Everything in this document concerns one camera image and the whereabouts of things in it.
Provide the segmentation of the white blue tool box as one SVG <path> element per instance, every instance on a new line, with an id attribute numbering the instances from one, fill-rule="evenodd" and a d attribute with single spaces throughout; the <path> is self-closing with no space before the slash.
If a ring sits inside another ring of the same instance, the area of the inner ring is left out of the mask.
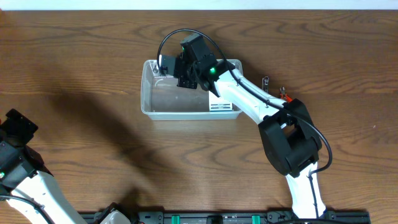
<path id="1" fill-rule="evenodd" d="M 232 111 L 233 104 L 225 100 L 221 97 L 217 97 L 212 92 L 209 92 L 209 111 L 216 112 L 216 111 Z"/>

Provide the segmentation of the clear plastic container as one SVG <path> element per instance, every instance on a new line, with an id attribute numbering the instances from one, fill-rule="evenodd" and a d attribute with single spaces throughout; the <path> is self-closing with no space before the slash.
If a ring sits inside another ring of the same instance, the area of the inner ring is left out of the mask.
<path id="1" fill-rule="evenodd" d="M 177 86 L 174 77 L 154 76 L 155 60 L 143 64 L 141 111 L 152 120 L 236 119 L 242 110 L 233 104 L 232 111 L 209 111 L 209 91 Z"/>

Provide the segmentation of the red handled pliers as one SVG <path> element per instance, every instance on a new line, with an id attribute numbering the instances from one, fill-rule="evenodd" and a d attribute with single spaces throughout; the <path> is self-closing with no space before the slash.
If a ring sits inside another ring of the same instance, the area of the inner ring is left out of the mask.
<path id="1" fill-rule="evenodd" d="M 285 100 L 288 103 L 293 101 L 293 99 L 286 93 L 284 86 L 280 87 L 279 91 L 280 91 L 280 99 Z"/>

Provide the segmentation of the small hammer black handle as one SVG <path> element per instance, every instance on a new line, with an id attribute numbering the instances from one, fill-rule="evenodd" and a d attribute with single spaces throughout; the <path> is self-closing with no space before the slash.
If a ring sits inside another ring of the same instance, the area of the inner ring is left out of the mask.
<path id="1" fill-rule="evenodd" d="M 158 67 L 158 65 L 156 63 L 153 64 L 152 72 L 153 72 L 154 76 L 159 76 L 160 75 L 159 67 Z"/>

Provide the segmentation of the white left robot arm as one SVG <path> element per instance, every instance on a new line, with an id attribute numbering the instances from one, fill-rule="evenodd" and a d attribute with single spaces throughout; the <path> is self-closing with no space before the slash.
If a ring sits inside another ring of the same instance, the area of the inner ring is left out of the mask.
<path id="1" fill-rule="evenodd" d="M 38 126 L 15 109 L 1 123 L 1 200 L 31 223 L 85 223 L 46 168 L 42 156 L 27 144 Z"/>

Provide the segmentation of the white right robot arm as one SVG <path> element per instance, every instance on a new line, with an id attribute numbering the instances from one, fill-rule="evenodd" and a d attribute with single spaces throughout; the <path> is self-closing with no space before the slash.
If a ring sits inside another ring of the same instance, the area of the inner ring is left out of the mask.
<path id="1" fill-rule="evenodd" d="M 271 96 L 251 83 L 226 58 L 216 59 L 208 47 L 212 43 L 198 31 L 184 38 L 175 72 L 247 114 L 257 124 L 270 164 L 287 179 L 295 216 L 321 217 L 326 206 L 317 182 L 317 173 L 321 172 L 318 152 L 328 143 L 314 126 L 306 106 L 298 99 L 286 101 Z"/>

